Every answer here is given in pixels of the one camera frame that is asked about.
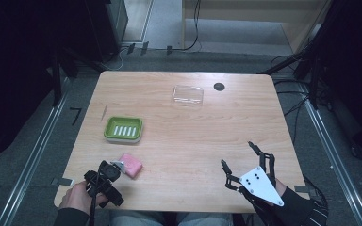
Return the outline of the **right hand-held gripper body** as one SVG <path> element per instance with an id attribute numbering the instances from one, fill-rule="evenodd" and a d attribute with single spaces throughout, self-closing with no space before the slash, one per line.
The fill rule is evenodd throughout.
<path id="1" fill-rule="evenodd" d="M 265 173 L 265 171 L 257 166 L 238 178 L 242 187 L 246 190 L 245 198 L 253 205 L 256 210 L 261 213 L 267 213 L 269 203 L 283 207 L 284 201 Z"/>

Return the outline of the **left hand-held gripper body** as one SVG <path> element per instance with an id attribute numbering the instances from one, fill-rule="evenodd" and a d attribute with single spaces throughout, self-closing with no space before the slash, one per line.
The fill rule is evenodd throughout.
<path id="1" fill-rule="evenodd" d="M 99 204 L 100 207 L 105 207 L 109 202 L 115 206 L 123 204 L 122 194 L 113 186 L 113 183 L 121 176 L 120 168 L 116 165 L 109 164 L 107 161 L 102 161 L 98 170 L 89 170 L 84 174 L 84 179 L 87 182 L 86 190 L 91 197 L 97 194 L 103 194 L 106 202 Z"/>

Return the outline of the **pink sponge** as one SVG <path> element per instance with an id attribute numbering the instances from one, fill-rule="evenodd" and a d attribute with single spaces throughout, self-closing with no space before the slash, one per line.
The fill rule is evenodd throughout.
<path id="1" fill-rule="evenodd" d="M 123 162 L 124 173 L 131 179 L 134 179 L 142 170 L 142 163 L 131 154 L 123 154 L 120 161 Z"/>

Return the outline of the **person's right hand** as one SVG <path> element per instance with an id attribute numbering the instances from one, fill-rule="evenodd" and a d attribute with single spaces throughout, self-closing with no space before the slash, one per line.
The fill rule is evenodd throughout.
<path id="1" fill-rule="evenodd" d="M 275 189 L 280 197 L 284 195 L 287 190 L 287 187 L 278 179 L 275 179 Z"/>

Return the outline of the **person's left hand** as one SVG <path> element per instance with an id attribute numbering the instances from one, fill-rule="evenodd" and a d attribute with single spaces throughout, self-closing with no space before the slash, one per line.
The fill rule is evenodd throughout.
<path id="1" fill-rule="evenodd" d="M 75 184 L 66 191 L 59 205 L 59 210 L 75 209 L 87 215 L 91 214 L 92 197 L 87 191 L 87 182 L 82 181 Z"/>

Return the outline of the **green soap dish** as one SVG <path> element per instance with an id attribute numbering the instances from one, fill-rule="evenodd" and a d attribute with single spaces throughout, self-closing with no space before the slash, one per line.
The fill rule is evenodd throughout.
<path id="1" fill-rule="evenodd" d="M 143 121 L 139 118 L 111 117 L 107 120 L 104 136 L 113 143 L 138 143 L 141 139 Z"/>

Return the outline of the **person's left leg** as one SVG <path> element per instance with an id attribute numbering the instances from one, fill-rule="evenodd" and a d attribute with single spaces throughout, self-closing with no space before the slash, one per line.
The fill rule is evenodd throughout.
<path id="1" fill-rule="evenodd" d="M 119 210 L 109 213 L 110 226 L 164 226 L 166 220 L 159 212 Z"/>

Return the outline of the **person's leg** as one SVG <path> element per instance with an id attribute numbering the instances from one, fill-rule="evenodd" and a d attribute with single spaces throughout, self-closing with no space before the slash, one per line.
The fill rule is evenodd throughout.
<path id="1" fill-rule="evenodd" d="M 110 226 L 164 226 L 166 220 L 159 212 L 119 210 L 109 213 Z"/>
<path id="2" fill-rule="evenodd" d="M 176 222 L 178 226 L 233 226 L 232 216 L 225 213 L 180 213 Z"/>

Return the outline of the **person's right leg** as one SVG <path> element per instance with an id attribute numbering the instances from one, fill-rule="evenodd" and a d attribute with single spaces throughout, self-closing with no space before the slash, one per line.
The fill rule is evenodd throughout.
<path id="1" fill-rule="evenodd" d="M 178 226 L 233 226 L 232 216 L 225 213 L 180 213 L 176 222 Z"/>

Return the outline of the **clear plastic lid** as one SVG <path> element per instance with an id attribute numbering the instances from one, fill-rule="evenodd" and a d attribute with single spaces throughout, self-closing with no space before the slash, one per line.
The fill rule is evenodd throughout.
<path id="1" fill-rule="evenodd" d="M 201 105 L 204 90 L 200 87 L 177 85 L 173 88 L 172 101 L 178 105 Z"/>

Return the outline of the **black stand leg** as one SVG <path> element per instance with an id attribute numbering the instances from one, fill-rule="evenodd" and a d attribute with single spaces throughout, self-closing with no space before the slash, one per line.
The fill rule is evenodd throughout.
<path id="1" fill-rule="evenodd" d="M 295 62 L 303 61 L 304 59 L 307 59 L 310 52 L 311 52 L 310 48 L 305 47 L 301 52 L 294 54 L 294 55 L 289 55 L 289 56 L 287 56 L 287 58 L 285 60 L 279 62 L 278 64 L 276 64 L 274 66 L 270 66 L 267 70 L 264 70 L 262 72 L 257 72 L 257 74 L 272 75 L 274 73 L 277 73 L 280 70 L 286 68 L 287 66 L 289 66 Z"/>

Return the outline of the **black cabinet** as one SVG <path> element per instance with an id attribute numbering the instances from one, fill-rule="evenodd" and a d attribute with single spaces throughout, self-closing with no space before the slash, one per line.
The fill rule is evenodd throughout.
<path id="1" fill-rule="evenodd" d="M 92 58 L 103 61 L 110 54 L 119 54 L 128 24 L 124 0 L 84 0 L 92 29 Z"/>

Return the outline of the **metal floor rail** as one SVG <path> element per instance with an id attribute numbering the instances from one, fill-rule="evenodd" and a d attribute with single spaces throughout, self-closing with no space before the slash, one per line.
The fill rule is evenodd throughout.
<path id="1" fill-rule="evenodd" d="M 33 146 L 30 156 L 27 158 L 25 166 L 17 179 L 15 186 L 9 194 L 6 205 L 0 215 L 0 226 L 11 226 L 35 174 L 37 166 L 41 161 L 45 147 L 57 124 L 62 109 L 67 101 L 71 85 L 72 80 L 70 78 L 65 78 L 63 80 L 63 84 L 61 86 L 62 96 L 59 98 L 58 103 L 50 110 L 48 118 L 39 133 L 38 139 Z"/>
<path id="2" fill-rule="evenodd" d="M 316 110 L 311 103 L 305 102 L 305 108 L 312 120 L 316 132 L 320 138 L 321 144 L 325 153 L 333 167 L 334 173 L 337 177 L 338 183 L 341 186 L 343 194 L 349 204 L 354 218 L 358 226 L 362 226 L 362 199 L 354 185 L 354 182 L 349 175 L 342 159 L 340 158 L 337 147 L 334 144 L 328 130 L 326 129 L 321 114 Z"/>

